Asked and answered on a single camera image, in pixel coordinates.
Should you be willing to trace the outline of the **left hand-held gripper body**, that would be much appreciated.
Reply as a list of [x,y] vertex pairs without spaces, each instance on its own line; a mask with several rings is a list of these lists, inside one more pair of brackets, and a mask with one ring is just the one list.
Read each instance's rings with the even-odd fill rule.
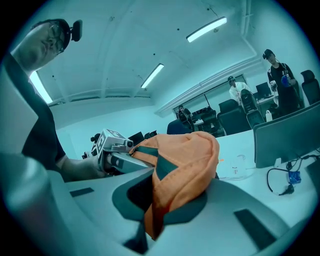
[[96,143],[98,166],[104,171],[103,165],[105,154],[110,154],[108,160],[111,164],[112,153],[128,154],[133,147],[133,142],[119,132],[106,128],[103,129]]

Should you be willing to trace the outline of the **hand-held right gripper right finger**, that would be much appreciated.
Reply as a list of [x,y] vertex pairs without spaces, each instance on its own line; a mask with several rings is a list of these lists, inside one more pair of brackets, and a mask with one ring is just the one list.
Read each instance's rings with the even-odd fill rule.
[[261,223],[246,208],[229,211],[230,203],[216,192],[212,195],[220,201],[209,201],[209,186],[198,198],[164,216],[154,256],[252,256],[289,230]]

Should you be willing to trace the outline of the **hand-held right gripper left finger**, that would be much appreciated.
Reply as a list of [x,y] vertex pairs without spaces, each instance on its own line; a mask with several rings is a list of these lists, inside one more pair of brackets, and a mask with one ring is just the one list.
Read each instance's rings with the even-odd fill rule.
[[49,171],[61,239],[57,256],[154,256],[144,230],[144,211],[127,191],[151,176],[147,168],[119,176],[65,183]]

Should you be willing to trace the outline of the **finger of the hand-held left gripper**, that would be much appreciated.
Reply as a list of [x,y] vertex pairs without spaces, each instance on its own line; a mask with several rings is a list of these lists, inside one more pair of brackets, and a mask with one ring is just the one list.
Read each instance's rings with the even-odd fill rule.
[[113,152],[111,154],[111,165],[123,174],[154,167],[152,164],[136,159],[124,152]]

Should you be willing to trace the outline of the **orange fabric bag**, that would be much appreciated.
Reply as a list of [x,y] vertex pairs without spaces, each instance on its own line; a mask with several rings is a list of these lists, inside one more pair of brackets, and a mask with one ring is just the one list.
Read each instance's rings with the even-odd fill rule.
[[220,145],[210,133],[158,134],[130,150],[154,166],[152,201],[144,215],[145,230],[156,240],[164,216],[202,194],[216,177]]

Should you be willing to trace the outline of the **person's left forearm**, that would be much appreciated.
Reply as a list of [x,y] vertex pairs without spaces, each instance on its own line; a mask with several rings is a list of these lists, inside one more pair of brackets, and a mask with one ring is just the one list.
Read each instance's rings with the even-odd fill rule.
[[66,155],[56,162],[56,166],[74,181],[105,178],[106,173],[98,165],[96,156],[85,159],[69,159]]

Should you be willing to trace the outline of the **person's left hand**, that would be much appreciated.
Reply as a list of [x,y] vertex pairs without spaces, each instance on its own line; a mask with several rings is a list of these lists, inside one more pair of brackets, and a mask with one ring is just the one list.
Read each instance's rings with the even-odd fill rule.
[[103,157],[103,170],[106,173],[110,173],[112,171],[112,164],[109,163],[109,157],[111,155],[109,153],[106,153]]

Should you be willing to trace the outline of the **curved dark monitor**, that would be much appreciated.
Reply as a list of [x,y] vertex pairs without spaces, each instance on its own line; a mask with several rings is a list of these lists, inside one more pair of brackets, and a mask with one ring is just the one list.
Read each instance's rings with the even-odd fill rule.
[[292,161],[320,148],[320,101],[253,128],[258,169]]
[[128,137],[128,139],[133,142],[134,147],[145,140],[144,135],[141,131]]

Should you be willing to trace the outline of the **white table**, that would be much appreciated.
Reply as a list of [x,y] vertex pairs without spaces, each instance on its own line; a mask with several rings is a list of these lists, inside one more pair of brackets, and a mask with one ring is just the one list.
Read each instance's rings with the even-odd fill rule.
[[[288,188],[286,164],[279,168],[273,166],[256,168],[254,133],[252,130],[218,137],[219,159],[216,174],[209,185],[209,201],[220,202],[213,193],[222,196],[230,203],[228,211],[248,209],[262,224],[273,227],[280,225],[292,228],[299,222],[307,221],[315,211],[318,196],[306,171],[306,167],[315,161],[311,153],[308,159],[299,158],[294,171],[300,171],[301,183],[294,185],[292,194],[284,194]],[[222,180],[220,170],[225,162],[241,159],[251,176],[241,180]]]

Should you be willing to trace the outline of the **black office chair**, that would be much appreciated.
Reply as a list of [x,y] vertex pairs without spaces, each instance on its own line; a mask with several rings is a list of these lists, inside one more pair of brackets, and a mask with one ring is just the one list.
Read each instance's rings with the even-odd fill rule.
[[166,133],[168,135],[183,135],[192,133],[193,131],[193,128],[187,127],[179,119],[176,119],[168,124]]
[[225,135],[233,135],[251,130],[247,115],[242,106],[234,99],[228,99],[218,104],[220,112],[217,119]]
[[314,73],[311,70],[305,70],[301,72],[303,77],[303,83],[301,85],[302,90],[310,105],[320,101],[320,85],[315,78]]

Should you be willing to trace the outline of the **person's black t-shirt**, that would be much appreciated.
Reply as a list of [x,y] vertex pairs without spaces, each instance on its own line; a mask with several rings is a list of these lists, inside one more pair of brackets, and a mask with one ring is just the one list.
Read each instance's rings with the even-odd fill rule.
[[59,142],[50,108],[35,92],[29,77],[11,54],[4,57],[3,64],[17,90],[38,116],[24,144],[23,155],[37,160],[47,170],[57,170],[56,163],[66,153]]

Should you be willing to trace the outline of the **ceiling light bar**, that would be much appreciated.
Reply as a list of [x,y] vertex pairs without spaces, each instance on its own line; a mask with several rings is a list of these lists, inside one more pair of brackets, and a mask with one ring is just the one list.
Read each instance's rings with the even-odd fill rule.
[[196,31],[194,31],[193,33],[189,34],[187,37],[186,37],[186,40],[191,43],[193,41],[195,41],[196,39],[198,39],[199,37],[203,36],[204,34],[210,32],[210,31],[213,31],[214,29],[217,29],[218,27],[224,25],[227,23],[227,18],[224,16],[224,17],[221,17],[221,18],[218,18],[204,26],[202,26],[201,28],[197,29]]
[[162,63],[159,63],[155,67],[155,69],[149,74],[146,80],[142,83],[141,88],[145,89],[163,68],[164,68],[164,65]]
[[41,96],[41,98],[47,103],[51,104],[53,102],[52,98],[46,91],[38,73],[36,71],[32,72],[29,77],[30,82],[32,83],[33,87],[35,88],[36,92]]

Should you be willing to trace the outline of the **blue packet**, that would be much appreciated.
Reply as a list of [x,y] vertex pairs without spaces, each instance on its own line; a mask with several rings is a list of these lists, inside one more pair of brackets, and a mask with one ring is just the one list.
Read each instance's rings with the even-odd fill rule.
[[301,183],[302,179],[300,171],[289,171],[288,180],[289,183],[293,185]]

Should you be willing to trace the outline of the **grey closed laptop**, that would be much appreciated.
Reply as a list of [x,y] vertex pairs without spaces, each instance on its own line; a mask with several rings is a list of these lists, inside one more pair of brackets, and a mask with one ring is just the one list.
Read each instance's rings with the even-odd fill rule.
[[306,167],[308,173],[317,193],[318,200],[320,201],[320,159]]

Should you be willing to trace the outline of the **person's glasses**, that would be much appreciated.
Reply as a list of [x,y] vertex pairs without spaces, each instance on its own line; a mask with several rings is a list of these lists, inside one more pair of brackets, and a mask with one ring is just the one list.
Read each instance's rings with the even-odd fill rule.
[[60,54],[64,51],[64,31],[58,22],[53,22],[48,30],[49,47],[55,54]]

